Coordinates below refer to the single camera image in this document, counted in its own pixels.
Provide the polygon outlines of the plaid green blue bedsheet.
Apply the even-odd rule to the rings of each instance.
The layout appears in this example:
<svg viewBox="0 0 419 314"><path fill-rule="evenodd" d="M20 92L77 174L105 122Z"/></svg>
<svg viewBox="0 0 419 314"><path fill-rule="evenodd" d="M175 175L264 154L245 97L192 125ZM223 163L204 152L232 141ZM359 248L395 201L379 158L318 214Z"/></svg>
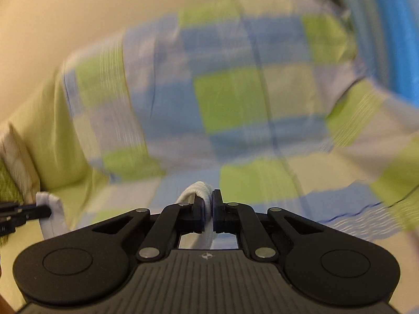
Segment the plaid green blue bedsheet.
<svg viewBox="0 0 419 314"><path fill-rule="evenodd" d="M418 109L322 0L219 0L71 55L11 116L73 228L194 182L386 247L418 290Z"/></svg>

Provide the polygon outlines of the white garment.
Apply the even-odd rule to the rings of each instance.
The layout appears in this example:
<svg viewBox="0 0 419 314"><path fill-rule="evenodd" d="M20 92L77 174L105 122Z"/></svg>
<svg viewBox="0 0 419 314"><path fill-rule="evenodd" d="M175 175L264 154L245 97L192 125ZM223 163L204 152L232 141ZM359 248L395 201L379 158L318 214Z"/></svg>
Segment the white garment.
<svg viewBox="0 0 419 314"><path fill-rule="evenodd" d="M193 204L195 200L201 205L200 222L204 228L201 233L184 234L180 238L180 249L209 250L217 238L212 220L212 193L214 188L205 182L195 182L189 185L178 197L180 205Z"/></svg>

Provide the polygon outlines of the blue plastic storage bin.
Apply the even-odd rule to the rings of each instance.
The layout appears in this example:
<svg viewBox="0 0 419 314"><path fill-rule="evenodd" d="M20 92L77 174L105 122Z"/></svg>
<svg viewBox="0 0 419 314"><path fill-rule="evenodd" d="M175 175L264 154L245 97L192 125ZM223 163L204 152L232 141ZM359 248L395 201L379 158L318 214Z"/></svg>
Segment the blue plastic storage bin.
<svg viewBox="0 0 419 314"><path fill-rule="evenodd" d="M418 0L330 1L350 11L369 72L418 105Z"/></svg>

